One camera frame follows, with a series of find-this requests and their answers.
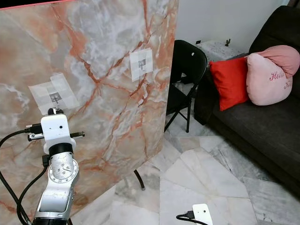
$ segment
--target black folding chair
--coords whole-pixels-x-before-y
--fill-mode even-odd
[[[206,65],[206,56],[199,48],[183,40],[175,41],[166,115],[175,114],[165,126],[165,131],[175,117],[180,114],[187,120],[187,133],[189,132],[192,94],[205,73]],[[187,95],[174,86],[175,83],[182,82],[183,79],[194,84]],[[187,108],[187,117],[180,112],[185,108]]]

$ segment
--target robotic arm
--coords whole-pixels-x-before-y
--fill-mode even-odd
[[[41,119],[43,133],[29,135],[29,140],[45,139],[44,152],[49,154],[51,165],[48,170],[48,184],[42,194],[33,225],[65,225],[70,217],[74,198],[74,185],[79,178],[78,163],[73,159],[75,140],[71,137],[84,136],[84,133],[70,135],[68,120],[64,114]]]

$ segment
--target pink pillow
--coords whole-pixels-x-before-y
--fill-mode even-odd
[[[255,105],[271,105],[289,96],[293,78],[286,78],[282,68],[257,53],[248,56],[247,64],[247,92]]]
[[[267,48],[257,54],[268,58],[285,72],[286,78],[295,75],[300,66],[300,54],[293,47],[287,45],[277,45]]]

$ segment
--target sofa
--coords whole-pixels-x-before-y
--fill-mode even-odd
[[[249,53],[275,45],[289,45],[300,52],[299,22],[299,8],[280,6],[262,27]],[[194,117],[217,130],[300,196],[300,69],[293,76],[287,99],[268,106],[247,101],[222,112],[208,69],[198,86]]]

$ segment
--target red pillow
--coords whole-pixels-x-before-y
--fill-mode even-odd
[[[220,95],[221,111],[249,100],[246,88],[246,58],[210,62],[210,71]]]

